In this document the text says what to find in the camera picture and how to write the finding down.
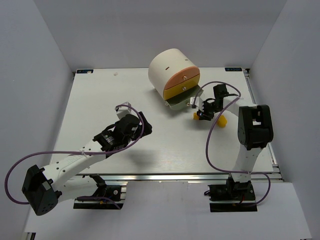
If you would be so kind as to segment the yellow drawer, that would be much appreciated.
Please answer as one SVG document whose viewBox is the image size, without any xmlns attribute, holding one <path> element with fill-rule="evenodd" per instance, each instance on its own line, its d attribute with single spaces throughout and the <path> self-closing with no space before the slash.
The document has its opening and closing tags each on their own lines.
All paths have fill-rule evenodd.
<svg viewBox="0 0 320 240">
<path fill-rule="evenodd" d="M 163 90 L 163 99 L 168 100 L 180 93 L 182 93 L 185 90 L 189 90 L 195 86 L 197 86 L 198 83 L 196 83 L 196 80 L 194 78 L 191 78 L 190 80 L 187 80 L 185 82 L 182 82 L 174 87 L 171 87 L 169 89 Z"/>
</svg>

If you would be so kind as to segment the yellow rectangular lego brick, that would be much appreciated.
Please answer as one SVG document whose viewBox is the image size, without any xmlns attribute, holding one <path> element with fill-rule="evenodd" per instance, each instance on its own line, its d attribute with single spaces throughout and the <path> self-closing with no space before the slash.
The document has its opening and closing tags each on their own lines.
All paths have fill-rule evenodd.
<svg viewBox="0 0 320 240">
<path fill-rule="evenodd" d="M 198 113 L 198 112 L 194 112 L 193 113 L 193 119 L 199 121 L 201 119 L 201 114 Z"/>
</svg>

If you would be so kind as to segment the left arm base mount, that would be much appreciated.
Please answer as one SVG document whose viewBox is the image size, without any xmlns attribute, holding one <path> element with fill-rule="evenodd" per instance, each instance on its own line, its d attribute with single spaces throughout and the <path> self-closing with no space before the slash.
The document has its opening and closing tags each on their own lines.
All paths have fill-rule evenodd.
<svg viewBox="0 0 320 240">
<path fill-rule="evenodd" d="M 73 208 L 78 210 L 121 210 L 125 197 L 122 196 L 124 186 L 112 185 L 98 174 L 90 174 L 96 190 L 92 195 L 80 196 L 75 199 Z"/>
</svg>

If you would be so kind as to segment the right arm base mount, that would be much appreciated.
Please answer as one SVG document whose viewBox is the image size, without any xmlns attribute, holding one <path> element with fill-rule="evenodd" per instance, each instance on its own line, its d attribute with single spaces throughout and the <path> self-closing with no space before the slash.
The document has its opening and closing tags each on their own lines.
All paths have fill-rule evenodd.
<svg viewBox="0 0 320 240">
<path fill-rule="evenodd" d="M 226 184 L 208 185 L 204 196 L 209 197 L 211 213 L 257 212 L 256 196 L 252 185 L 247 190 L 228 192 Z"/>
</svg>

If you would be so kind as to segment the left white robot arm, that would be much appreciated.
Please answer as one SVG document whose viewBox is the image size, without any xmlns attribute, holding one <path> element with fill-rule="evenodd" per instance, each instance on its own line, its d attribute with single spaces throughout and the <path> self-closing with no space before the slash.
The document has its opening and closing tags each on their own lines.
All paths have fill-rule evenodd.
<svg viewBox="0 0 320 240">
<path fill-rule="evenodd" d="M 31 166 L 22 185 L 22 193 L 37 216 L 50 212 L 58 203 L 70 199 L 103 199 L 107 185 L 97 173 L 76 178 L 90 166 L 128 149 L 140 138 L 152 133 L 144 114 L 129 102 L 115 108 L 118 121 L 95 135 L 79 151 L 67 154 L 56 163 Z"/>
</svg>

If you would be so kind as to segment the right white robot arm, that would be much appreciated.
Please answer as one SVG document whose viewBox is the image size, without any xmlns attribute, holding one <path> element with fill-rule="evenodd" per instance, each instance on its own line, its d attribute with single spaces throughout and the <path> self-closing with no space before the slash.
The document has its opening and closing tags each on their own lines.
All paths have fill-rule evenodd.
<svg viewBox="0 0 320 240">
<path fill-rule="evenodd" d="M 190 98 L 191 107 L 197 109 L 195 116 L 199 120 L 210 121 L 217 114 L 207 137 L 205 155 L 209 161 L 209 141 L 213 128 L 225 111 L 234 114 L 237 119 L 237 138 L 240 149 L 232 170 L 224 170 L 210 166 L 217 171 L 228 173 L 235 183 L 248 183 L 253 168 L 262 150 L 274 138 L 270 107 L 266 104 L 257 105 L 245 101 L 241 92 L 229 83 L 214 81 L 214 98 L 203 100 L 199 92 Z"/>
</svg>

